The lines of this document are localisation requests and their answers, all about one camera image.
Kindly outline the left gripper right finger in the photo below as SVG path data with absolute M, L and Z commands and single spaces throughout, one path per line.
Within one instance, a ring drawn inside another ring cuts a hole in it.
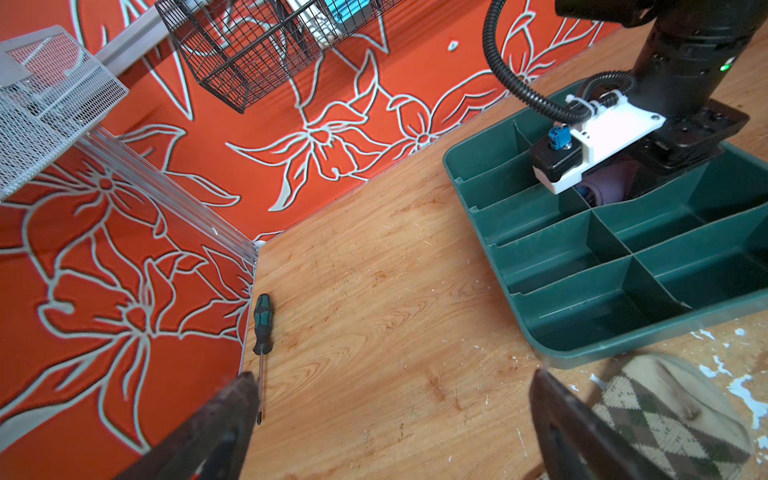
M 529 389 L 532 422 L 550 479 L 667 479 L 545 369 Z

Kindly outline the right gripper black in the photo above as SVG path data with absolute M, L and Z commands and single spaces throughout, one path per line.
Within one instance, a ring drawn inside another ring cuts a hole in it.
M 696 114 L 666 121 L 626 149 L 637 164 L 627 196 L 645 195 L 711 161 L 723 152 L 721 143 L 749 120 L 748 114 L 710 99 Z

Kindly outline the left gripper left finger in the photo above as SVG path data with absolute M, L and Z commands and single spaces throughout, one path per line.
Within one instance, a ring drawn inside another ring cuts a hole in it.
M 238 479 L 260 406 L 257 382 L 238 375 L 119 479 Z

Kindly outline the purple sock yellow cuff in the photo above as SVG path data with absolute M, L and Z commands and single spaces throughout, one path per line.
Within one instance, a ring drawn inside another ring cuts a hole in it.
M 629 197 L 638 168 L 634 160 L 617 161 L 588 173 L 575 190 L 591 207 L 622 202 Z

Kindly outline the beige argyle sock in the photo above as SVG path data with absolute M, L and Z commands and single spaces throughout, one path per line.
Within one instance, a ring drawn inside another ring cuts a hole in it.
M 748 426 L 725 394 L 678 357 L 624 360 L 592 411 L 672 479 L 736 479 L 752 457 Z

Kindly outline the green plastic divided tray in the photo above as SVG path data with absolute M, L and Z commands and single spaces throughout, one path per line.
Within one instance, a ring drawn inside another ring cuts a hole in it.
M 767 165 L 733 145 L 637 199 L 551 193 L 529 155 L 549 122 L 521 110 L 443 164 L 517 324 L 570 369 L 767 307 Z

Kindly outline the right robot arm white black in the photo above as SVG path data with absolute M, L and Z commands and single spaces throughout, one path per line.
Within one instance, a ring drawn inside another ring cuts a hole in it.
M 552 127 L 531 147 L 535 177 L 550 192 L 617 188 L 640 196 L 710 161 L 748 121 L 713 92 L 766 22 L 763 1 L 559 1 L 562 17 L 651 30 L 632 69 L 584 80 L 564 102 L 525 84 L 502 57 L 496 33 L 503 3 L 482 30 L 498 81 Z

